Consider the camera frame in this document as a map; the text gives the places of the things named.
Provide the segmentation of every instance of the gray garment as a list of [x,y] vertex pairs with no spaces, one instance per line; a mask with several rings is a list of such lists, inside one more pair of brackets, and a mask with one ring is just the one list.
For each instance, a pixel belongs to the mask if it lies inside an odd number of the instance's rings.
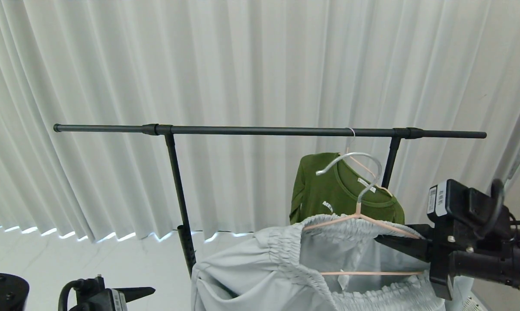
[[[361,219],[303,232],[337,219],[315,215],[303,222],[261,230],[254,237],[195,264],[194,311],[443,311],[461,310],[471,285],[455,281],[446,304],[434,295],[428,264],[373,240],[398,235]],[[414,230],[387,222],[396,228]],[[329,271],[417,271],[417,276],[322,276]]]

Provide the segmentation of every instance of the horizontal black bar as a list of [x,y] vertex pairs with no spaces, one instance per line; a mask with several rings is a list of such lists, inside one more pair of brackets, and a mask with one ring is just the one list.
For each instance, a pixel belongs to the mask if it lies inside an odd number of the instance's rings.
[[164,134],[217,134],[217,135],[275,135],[275,136],[369,136],[369,137],[448,137],[485,138],[485,132],[460,130],[421,130],[418,128],[316,128],[316,127],[232,127],[232,126],[172,126],[145,124],[141,126],[120,125],[64,125],[55,124],[55,132],[118,132]]

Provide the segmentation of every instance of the curtain fold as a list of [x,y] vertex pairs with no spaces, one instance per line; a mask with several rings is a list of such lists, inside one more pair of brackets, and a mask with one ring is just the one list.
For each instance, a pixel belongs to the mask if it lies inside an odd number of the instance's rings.
[[[520,2],[0,2],[3,228],[94,241],[181,223],[162,137],[55,123],[488,132],[402,141],[390,189],[415,223],[439,181],[487,189],[519,117]],[[300,157],[351,141],[175,140],[191,230],[206,237],[287,224]],[[351,149],[384,163],[389,143]]]

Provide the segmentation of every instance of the white wall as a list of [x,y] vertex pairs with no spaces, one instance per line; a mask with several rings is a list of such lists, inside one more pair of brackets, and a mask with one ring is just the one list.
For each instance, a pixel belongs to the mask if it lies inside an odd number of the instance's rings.
[[[204,258],[249,236],[234,238],[219,234],[209,243],[203,235],[193,235],[197,258]],[[144,240],[116,238],[92,244],[75,237],[61,239],[57,234],[40,236],[37,232],[0,230],[0,272],[14,274],[29,282],[27,311],[56,310],[65,283],[92,278],[100,273],[106,287],[145,287],[155,294],[128,303],[130,311],[190,309],[190,279],[175,232],[162,242],[155,236]],[[75,305],[75,295],[69,308]]]
[[[509,191],[507,191],[504,204],[509,208],[511,214],[513,214],[517,220],[520,220],[520,174],[517,174],[513,185]],[[473,293],[493,311],[520,311],[520,293],[517,289],[491,282],[475,280]]]

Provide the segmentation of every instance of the clothes hanger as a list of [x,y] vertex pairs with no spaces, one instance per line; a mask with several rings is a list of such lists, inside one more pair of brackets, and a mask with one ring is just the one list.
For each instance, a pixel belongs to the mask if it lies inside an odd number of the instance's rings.
[[[349,152],[349,148],[350,148],[350,145],[352,144],[352,142],[356,139],[356,132],[354,131],[353,128],[351,127],[347,127],[349,130],[352,131],[352,134],[354,134],[354,136],[352,136],[352,139],[350,140],[350,142],[346,145],[346,152],[345,153],[348,153]],[[360,165],[361,167],[363,167],[366,171],[368,171],[372,176],[373,178],[375,178],[375,174],[373,174],[372,171],[370,171],[367,167],[365,167],[362,163],[360,163],[358,160],[356,160],[355,158],[353,158],[353,156],[350,156],[351,160],[353,160],[354,162],[356,162],[358,165]],[[381,187],[380,185],[378,184],[375,184],[376,187],[378,187],[379,189],[382,189],[384,191],[386,191],[390,197],[394,197],[394,195],[392,193],[390,193],[389,189],[386,189],[385,187]]]
[[[315,225],[307,226],[307,227],[305,227],[303,229],[303,231],[307,231],[307,230],[311,230],[311,229],[314,229],[314,228],[319,228],[319,227],[323,227],[323,226],[327,226],[327,225],[331,225],[331,224],[336,224],[338,222],[343,222],[343,221],[346,221],[346,220],[349,220],[349,219],[360,218],[360,219],[363,219],[363,220],[367,220],[367,221],[371,222],[372,224],[376,224],[376,225],[381,226],[383,228],[387,228],[389,230],[392,230],[393,232],[398,232],[400,234],[404,234],[404,235],[408,236],[409,238],[419,239],[420,237],[416,236],[415,234],[411,234],[410,232],[406,232],[406,231],[404,231],[402,229],[394,228],[393,226],[387,225],[387,224],[383,223],[382,221],[379,221],[379,220],[376,220],[376,219],[373,219],[371,217],[368,217],[368,216],[365,216],[365,215],[361,214],[363,195],[367,191],[369,191],[369,189],[371,189],[371,187],[373,187],[373,185],[375,185],[375,183],[377,183],[377,181],[379,181],[379,179],[381,178],[381,175],[382,175],[381,174],[382,170],[383,170],[382,166],[381,166],[381,162],[379,162],[379,160],[377,158],[373,157],[371,154],[365,153],[365,152],[350,152],[350,153],[347,153],[347,154],[343,154],[343,155],[337,157],[336,159],[334,159],[333,161],[331,161],[331,163],[329,163],[323,170],[317,171],[316,172],[316,176],[319,176],[319,175],[327,173],[327,171],[329,171],[329,168],[331,168],[337,162],[341,161],[341,159],[344,159],[344,158],[352,156],[352,155],[353,156],[355,156],[355,155],[356,156],[365,156],[365,157],[368,157],[368,158],[372,159],[377,164],[377,172],[378,172],[377,176],[371,182],[371,184],[368,185],[367,187],[365,187],[365,189],[363,189],[360,192],[360,194],[358,195],[358,200],[357,200],[357,203],[356,203],[356,212],[354,214],[346,216],[346,217],[341,217],[339,219],[322,222],[321,224],[315,224]],[[386,272],[386,271],[374,271],[374,272],[369,272],[369,271],[337,271],[337,272],[321,272],[320,274],[323,275],[323,276],[340,276],[340,275],[410,276],[410,275],[422,274],[422,273],[423,273],[423,271],[398,271],[398,272],[397,271],[395,271],[395,272]]]

